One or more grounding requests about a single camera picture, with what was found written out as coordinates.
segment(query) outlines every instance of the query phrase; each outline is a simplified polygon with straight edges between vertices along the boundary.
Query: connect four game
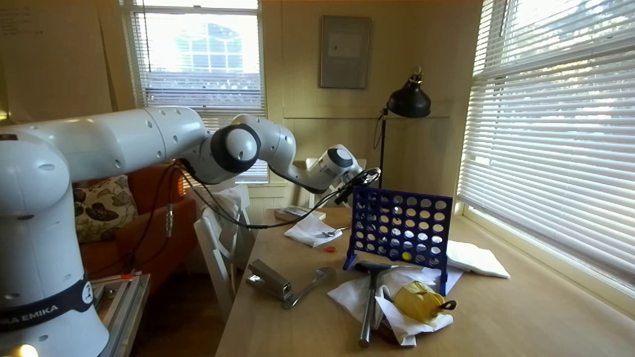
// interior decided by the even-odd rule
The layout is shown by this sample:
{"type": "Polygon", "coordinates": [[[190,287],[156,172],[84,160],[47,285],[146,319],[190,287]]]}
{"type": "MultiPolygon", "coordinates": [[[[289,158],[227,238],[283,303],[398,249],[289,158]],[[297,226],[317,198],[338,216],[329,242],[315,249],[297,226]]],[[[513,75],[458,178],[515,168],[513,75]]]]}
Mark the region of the connect four game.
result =
{"type": "Polygon", "coordinates": [[[354,251],[436,267],[438,293],[444,295],[450,216],[450,196],[356,186],[344,269],[354,263],[354,251]]]}

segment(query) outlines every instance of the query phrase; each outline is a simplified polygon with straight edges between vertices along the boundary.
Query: black cable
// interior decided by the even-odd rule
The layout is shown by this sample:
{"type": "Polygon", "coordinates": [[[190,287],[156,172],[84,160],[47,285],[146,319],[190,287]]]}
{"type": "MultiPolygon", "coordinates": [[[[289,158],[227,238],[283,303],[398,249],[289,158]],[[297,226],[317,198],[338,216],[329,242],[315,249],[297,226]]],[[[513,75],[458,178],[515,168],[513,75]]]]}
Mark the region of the black cable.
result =
{"type": "MultiPolygon", "coordinates": [[[[168,166],[166,170],[168,170],[168,182],[172,182],[172,178],[178,178],[178,176],[176,176],[178,172],[182,174],[182,170],[180,170],[180,166],[178,166],[176,162],[170,162],[170,166],[168,166]]],[[[152,259],[156,259],[156,257],[170,246],[170,240],[176,240],[176,236],[164,234],[164,236],[162,236],[162,244],[158,246],[158,249],[152,251],[148,257],[136,261],[136,269],[142,269],[142,265],[146,265],[146,263],[150,263],[152,259]]]]}
{"type": "Polygon", "coordinates": [[[154,210],[156,210],[156,204],[158,204],[158,192],[160,192],[160,186],[162,186],[162,182],[164,182],[164,176],[174,172],[172,168],[174,168],[174,162],[170,162],[170,164],[160,172],[160,176],[158,176],[158,184],[156,184],[156,190],[154,190],[154,198],[152,198],[152,204],[150,204],[148,216],[146,216],[146,220],[144,220],[144,226],[142,226],[140,238],[134,242],[132,251],[130,251],[130,253],[126,253],[126,255],[122,255],[122,257],[116,257],[116,259],[112,259],[112,261],[108,261],[108,263],[104,263],[104,265],[100,265],[98,269],[90,271],[90,275],[98,275],[98,273],[102,273],[102,271],[106,271],[106,269],[114,267],[116,263],[124,263],[124,265],[126,265],[126,269],[130,269],[130,271],[134,269],[134,265],[136,265],[134,255],[136,255],[136,251],[138,251],[138,247],[140,247],[142,240],[146,240],[148,230],[150,230],[152,220],[154,220],[154,210]]]}
{"type": "Polygon", "coordinates": [[[188,176],[188,174],[186,174],[186,168],[182,168],[180,164],[176,164],[176,166],[182,170],[182,176],[184,176],[184,180],[188,182],[190,190],[198,196],[198,200],[200,200],[206,208],[213,210],[215,216],[219,216],[221,220],[225,220],[225,222],[229,222],[229,224],[235,224],[235,226],[239,226],[239,228],[245,228],[245,230],[269,230],[269,228],[279,228],[279,226],[291,226],[291,224],[303,220],[305,216],[309,216],[313,210],[319,208],[319,206],[315,204],[315,206],[309,208],[305,214],[301,214],[301,216],[297,216],[297,218],[293,218],[293,220],[287,220],[287,222],[275,222],[275,224],[245,224],[245,222],[235,220],[235,216],[229,214],[229,212],[221,206],[221,202],[219,202],[217,196],[207,188],[206,182],[200,182],[200,180],[196,180],[194,176],[188,176]],[[213,202],[209,202],[204,194],[200,194],[200,192],[196,190],[196,186],[194,186],[192,180],[194,180],[196,184],[200,184],[200,188],[206,192],[206,196],[209,196],[213,202]]]}

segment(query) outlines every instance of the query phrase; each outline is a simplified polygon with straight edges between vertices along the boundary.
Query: black desk lamp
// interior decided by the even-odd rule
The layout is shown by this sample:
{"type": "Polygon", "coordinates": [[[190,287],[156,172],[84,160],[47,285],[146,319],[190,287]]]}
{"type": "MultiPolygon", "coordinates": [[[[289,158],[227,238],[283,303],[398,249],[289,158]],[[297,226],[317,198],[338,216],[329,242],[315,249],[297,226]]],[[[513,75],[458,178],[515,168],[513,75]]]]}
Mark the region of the black desk lamp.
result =
{"type": "Polygon", "coordinates": [[[390,93],[384,109],[378,115],[380,123],[380,154],[378,154],[378,168],[382,170],[382,150],[384,150],[384,115],[388,113],[408,117],[408,119],[422,119],[430,113],[430,97],[420,89],[420,67],[410,73],[404,85],[390,93]]]}

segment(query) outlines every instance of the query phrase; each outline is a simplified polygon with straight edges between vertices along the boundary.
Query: framed picture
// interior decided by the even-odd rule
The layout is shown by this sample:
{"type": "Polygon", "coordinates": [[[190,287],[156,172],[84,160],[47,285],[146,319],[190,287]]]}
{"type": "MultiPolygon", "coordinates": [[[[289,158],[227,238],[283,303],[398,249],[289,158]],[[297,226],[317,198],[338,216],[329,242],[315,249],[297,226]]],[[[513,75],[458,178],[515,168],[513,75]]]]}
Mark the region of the framed picture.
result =
{"type": "Polygon", "coordinates": [[[364,89],[370,55],[370,17],[321,15],[319,87],[364,89]]]}

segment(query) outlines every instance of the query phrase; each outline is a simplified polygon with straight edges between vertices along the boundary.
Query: window sill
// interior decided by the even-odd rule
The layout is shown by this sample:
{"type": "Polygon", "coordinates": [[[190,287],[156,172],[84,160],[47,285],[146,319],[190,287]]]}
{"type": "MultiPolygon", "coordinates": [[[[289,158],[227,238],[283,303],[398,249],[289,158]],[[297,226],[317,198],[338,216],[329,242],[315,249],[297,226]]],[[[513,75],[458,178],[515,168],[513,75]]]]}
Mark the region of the window sill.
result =
{"type": "Polygon", "coordinates": [[[602,303],[614,307],[618,313],[635,319],[635,287],[600,273],[598,269],[583,263],[581,259],[567,255],[537,238],[517,232],[501,222],[487,218],[485,214],[461,208],[458,220],[469,222],[469,226],[479,228],[481,236],[515,249],[529,259],[541,263],[549,271],[557,271],[567,281],[581,287],[581,293],[590,293],[602,303]]]}

